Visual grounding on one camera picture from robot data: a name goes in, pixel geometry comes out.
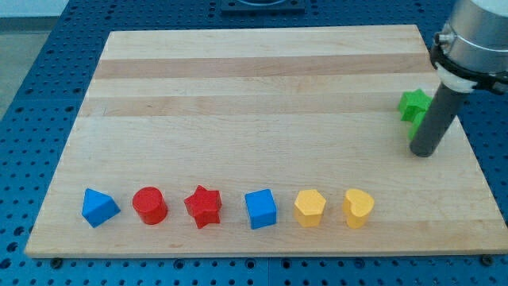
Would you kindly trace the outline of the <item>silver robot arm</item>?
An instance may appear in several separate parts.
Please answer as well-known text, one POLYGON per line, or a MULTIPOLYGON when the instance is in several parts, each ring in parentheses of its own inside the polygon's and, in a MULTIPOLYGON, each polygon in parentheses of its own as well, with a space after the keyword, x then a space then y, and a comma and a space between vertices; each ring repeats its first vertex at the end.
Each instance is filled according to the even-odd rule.
POLYGON ((433 155, 473 91, 507 92, 507 2, 457 1, 434 35, 430 59, 441 82, 410 142, 419 157, 433 155))

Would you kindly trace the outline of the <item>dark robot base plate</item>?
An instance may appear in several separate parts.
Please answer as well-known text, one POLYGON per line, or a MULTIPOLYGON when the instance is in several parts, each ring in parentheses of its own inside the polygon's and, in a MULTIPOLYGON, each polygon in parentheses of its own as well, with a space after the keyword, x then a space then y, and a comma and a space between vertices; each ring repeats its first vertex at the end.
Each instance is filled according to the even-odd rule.
POLYGON ((306 9, 307 0, 220 0, 223 14, 238 13, 302 13, 306 9))

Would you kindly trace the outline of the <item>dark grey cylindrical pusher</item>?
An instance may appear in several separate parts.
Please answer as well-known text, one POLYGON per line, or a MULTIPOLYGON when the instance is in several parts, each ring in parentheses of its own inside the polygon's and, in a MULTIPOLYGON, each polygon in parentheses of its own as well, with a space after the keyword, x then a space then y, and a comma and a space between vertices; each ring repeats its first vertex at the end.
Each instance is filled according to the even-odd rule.
POLYGON ((430 157, 460 111, 468 93, 460 93, 443 83, 436 90, 429 109, 412 141, 410 151, 418 157, 430 157))

